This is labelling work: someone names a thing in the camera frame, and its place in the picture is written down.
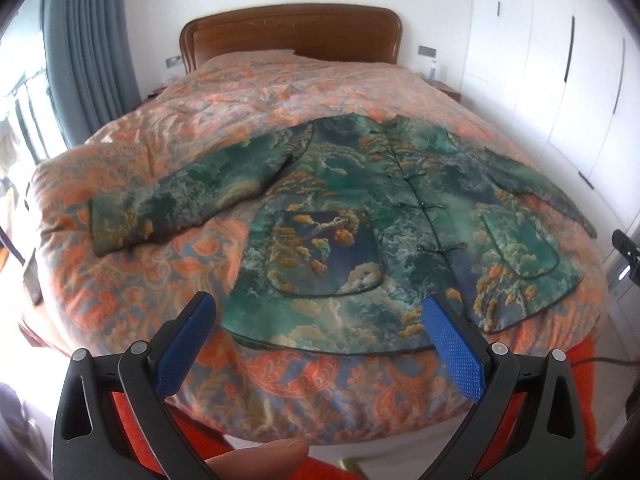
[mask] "blue gripper pad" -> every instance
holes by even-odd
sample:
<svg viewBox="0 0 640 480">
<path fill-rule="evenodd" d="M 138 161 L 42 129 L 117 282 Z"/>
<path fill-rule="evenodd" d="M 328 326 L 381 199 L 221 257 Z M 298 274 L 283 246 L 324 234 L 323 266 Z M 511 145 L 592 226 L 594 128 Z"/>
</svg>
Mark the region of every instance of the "blue gripper pad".
<svg viewBox="0 0 640 480">
<path fill-rule="evenodd" d="M 204 295 L 156 364 L 156 394 L 175 395 L 216 322 L 216 301 Z"/>
<path fill-rule="evenodd" d="M 422 324 L 460 393 L 478 402 L 486 386 L 482 363 L 433 296 L 422 302 Z"/>
</svg>

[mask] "blue-gray curtain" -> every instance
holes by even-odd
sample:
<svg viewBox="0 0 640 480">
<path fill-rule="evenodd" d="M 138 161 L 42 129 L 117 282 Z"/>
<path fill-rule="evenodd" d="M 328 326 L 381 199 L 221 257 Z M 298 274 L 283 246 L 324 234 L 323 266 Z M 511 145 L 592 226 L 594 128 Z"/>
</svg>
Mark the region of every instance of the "blue-gray curtain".
<svg viewBox="0 0 640 480">
<path fill-rule="evenodd" d="M 43 0 L 51 98 L 69 146 L 140 102 L 124 0 Z"/>
</svg>

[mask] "silver screw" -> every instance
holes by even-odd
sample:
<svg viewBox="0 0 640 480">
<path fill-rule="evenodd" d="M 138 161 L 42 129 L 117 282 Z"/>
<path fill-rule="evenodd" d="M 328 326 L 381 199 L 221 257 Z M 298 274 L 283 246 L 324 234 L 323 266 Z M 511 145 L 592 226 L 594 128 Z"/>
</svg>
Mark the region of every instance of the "silver screw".
<svg viewBox="0 0 640 480">
<path fill-rule="evenodd" d="M 140 355 L 146 352 L 146 341 L 136 341 L 131 345 L 131 353 Z"/>
<path fill-rule="evenodd" d="M 84 348 L 79 348 L 72 355 L 71 358 L 74 361 L 82 361 L 86 357 L 86 350 Z"/>
<path fill-rule="evenodd" d="M 496 355 L 506 355 L 506 353 L 509 351 L 509 348 L 504 343 L 494 343 L 491 345 L 491 350 Z"/>
<path fill-rule="evenodd" d="M 566 359 L 566 354 L 559 348 L 554 348 L 551 355 L 556 361 L 564 361 Z"/>
</svg>

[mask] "white wardrobe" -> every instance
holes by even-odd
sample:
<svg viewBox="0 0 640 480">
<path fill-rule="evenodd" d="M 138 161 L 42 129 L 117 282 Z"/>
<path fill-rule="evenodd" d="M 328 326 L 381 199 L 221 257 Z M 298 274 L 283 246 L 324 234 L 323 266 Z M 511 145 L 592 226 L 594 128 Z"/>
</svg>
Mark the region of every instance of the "white wardrobe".
<svg viewBox="0 0 640 480">
<path fill-rule="evenodd" d="M 462 104 L 513 139 L 598 230 L 640 223 L 640 52 L 607 0 L 474 0 Z"/>
</svg>

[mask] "bedspread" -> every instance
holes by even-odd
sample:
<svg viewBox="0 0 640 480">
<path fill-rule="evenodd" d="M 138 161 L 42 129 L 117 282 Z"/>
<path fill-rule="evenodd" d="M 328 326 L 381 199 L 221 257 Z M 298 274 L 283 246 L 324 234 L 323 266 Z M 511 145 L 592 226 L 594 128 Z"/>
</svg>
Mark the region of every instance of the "bedspread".
<svg viewBox="0 0 640 480">
<path fill-rule="evenodd" d="M 351 113 L 427 120 L 529 164 L 502 134 L 406 69 L 284 51 L 220 56 L 36 170 L 30 202 L 42 215 L 40 279 L 46 308 L 69 345 L 121 352 L 151 338 L 198 290 L 213 294 L 222 311 L 258 207 L 241 202 L 201 227 L 99 258 L 89 200 L 148 186 L 205 153 L 269 131 Z M 490 339 L 520 353 L 568 349 L 606 312 L 598 258 L 575 221 L 533 195 L 518 200 L 536 211 L 583 280 L 560 303 Z M 312 444 L 418 430 L 468 408 L 434 351 L 362 357 L 251 349 L 219 326 L 169 402 L 239 438 L 304 436 Z"/>
</svg>

